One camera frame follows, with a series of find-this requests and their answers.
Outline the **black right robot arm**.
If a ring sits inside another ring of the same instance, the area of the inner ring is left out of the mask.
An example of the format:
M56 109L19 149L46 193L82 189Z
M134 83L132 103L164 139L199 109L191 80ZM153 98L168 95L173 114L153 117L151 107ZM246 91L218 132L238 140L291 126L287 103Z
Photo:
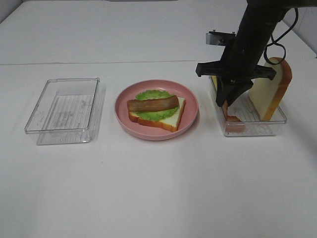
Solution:
M315 7L315 0L249 0L237 33L209 31L206 43L224 46L221 59L199 63L198 76L217 76L216 103L231 105L253 86L253 79L273 80L271 67L258 65L267 43L279 21L290 9Z

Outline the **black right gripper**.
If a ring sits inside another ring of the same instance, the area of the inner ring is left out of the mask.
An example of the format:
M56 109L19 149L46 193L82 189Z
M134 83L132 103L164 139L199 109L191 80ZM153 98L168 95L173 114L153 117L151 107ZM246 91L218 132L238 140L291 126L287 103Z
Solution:
M258 65L267 41L243 41L237 39L207 39L206 44L224 46L218 61L198 63L197 76L216 75L216 103L222 107L226 102L231 106L243 93L252 88L252 79L272 80L276 73L270 67Z

